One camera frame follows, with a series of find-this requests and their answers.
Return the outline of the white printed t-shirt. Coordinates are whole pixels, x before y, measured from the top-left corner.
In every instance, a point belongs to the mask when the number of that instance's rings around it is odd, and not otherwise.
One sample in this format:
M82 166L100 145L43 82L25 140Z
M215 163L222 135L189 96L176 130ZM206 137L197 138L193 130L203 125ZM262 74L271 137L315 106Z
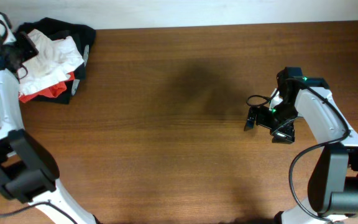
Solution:
M31 31L28 36L35 44L38 54L24 62L23 67L17 71L20 78L19 96L32 95L67 81L69 73L84 62L70 36L51 40L37 29Z

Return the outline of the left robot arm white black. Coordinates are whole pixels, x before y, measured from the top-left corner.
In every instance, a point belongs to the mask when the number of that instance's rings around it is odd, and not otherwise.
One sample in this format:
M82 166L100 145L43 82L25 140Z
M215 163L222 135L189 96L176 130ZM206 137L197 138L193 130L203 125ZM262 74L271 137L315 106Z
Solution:
M54 223L98 223L63 186L51 153L25 130L17 70L38 51L25 33L15 34L11 28L0 12L0 194L24 207L0 213L0 218L36 208Z

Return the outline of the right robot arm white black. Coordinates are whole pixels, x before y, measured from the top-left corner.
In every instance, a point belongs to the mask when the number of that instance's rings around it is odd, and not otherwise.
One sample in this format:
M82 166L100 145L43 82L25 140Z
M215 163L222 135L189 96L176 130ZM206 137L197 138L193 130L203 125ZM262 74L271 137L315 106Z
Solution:
M244 129L263 126L273 143L292 144L294 122L303 118L317 144L292 160L288 183L296 206L278 212L274 223L343 223L358 217L358 133L336 106L325 79L308 78L300 67L285 67L276 79L273 93L263 103L250 105ZM300 200L293 170L302 156L315 149L321 154L308 181L307 197Z

